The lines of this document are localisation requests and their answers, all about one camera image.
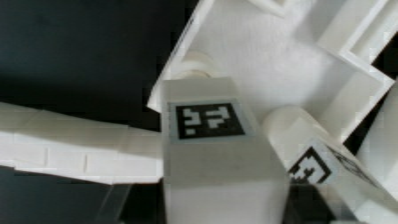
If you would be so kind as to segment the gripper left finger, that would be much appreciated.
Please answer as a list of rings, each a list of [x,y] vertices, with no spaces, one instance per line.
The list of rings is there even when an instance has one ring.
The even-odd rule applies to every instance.
[[[111,186],[111,190],[102,201],[96,213],[95,224],[121,224],[121,214],[130,196],[132,185],[118,184]]]

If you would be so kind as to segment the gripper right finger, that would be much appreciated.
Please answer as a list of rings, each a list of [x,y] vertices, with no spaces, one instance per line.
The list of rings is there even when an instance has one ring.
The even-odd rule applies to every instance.
[[[331,224],[336,219],[319,189],[294,185],[287,202],[287,224]]]

